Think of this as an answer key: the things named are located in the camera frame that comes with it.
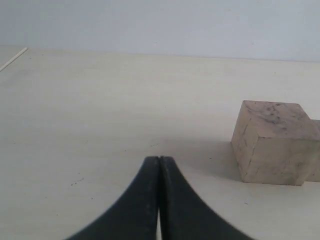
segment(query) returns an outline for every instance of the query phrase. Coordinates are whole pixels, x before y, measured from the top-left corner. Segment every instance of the white table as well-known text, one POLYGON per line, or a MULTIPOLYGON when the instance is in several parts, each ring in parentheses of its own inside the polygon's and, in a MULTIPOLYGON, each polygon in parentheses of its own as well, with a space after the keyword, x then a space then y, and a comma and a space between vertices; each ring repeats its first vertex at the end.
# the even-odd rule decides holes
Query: white table
POLYGON ((64 239, 167 155, 248 235, 319 239, 320 183, 243 183, 230 145, 245 99, 320 119, 319 79, 320 63, 29 49, 0 72, 0 238, 64 239))

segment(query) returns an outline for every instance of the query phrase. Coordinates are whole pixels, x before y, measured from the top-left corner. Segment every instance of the wall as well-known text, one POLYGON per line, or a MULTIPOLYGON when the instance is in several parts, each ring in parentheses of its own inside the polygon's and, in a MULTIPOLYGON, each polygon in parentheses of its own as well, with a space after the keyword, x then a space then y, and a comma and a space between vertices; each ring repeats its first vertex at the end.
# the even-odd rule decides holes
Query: wall
POLYGON ((320 61, 318 0, 2 0, 0 45, 320 61))

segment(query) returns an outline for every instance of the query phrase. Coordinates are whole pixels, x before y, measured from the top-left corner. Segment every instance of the light wooden block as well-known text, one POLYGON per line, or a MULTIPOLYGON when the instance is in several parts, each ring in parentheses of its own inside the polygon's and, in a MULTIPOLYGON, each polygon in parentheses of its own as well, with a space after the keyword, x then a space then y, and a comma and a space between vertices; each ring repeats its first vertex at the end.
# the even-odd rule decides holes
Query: light wooden block
POLYGON ((231 143, 244 182, 301 186, 320 133, 299 104, 243 101, 231 143))
MULTIPOLYGON (((320 120, 313 120, 313 122, 320 132, 320 120)), ((320 151, 318 152, 315 166, 311 169, 306 180, 310 182, 320 182, 320 151)))

